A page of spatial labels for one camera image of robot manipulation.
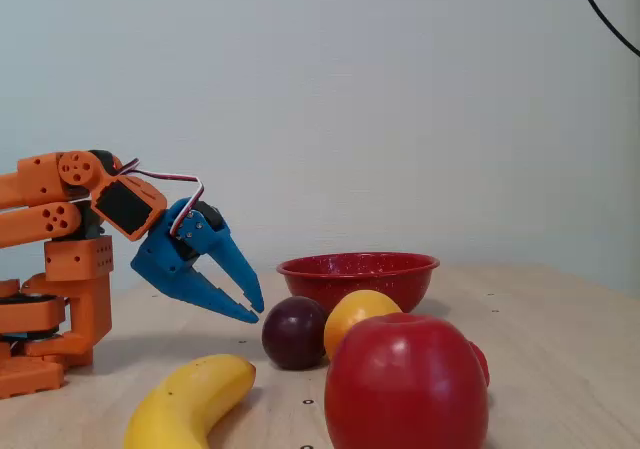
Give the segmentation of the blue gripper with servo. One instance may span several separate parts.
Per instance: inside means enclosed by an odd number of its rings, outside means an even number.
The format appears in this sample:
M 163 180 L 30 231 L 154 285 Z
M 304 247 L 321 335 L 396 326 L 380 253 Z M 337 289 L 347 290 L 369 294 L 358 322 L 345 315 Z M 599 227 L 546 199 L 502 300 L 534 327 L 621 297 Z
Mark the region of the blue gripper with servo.
M 151 227 L 131 267 L 164 295 L 225 317 L 254 324 L 264 311 L 258 277 L 234 242 L 229 226 L 217 209 L 192 209 L 170 235 L 173 222 L 186 206 L 180 199 Z M 200 256 L 209 255 L 236 283 L 252 310 L 235 302 L 222 289 L 194 269 Z

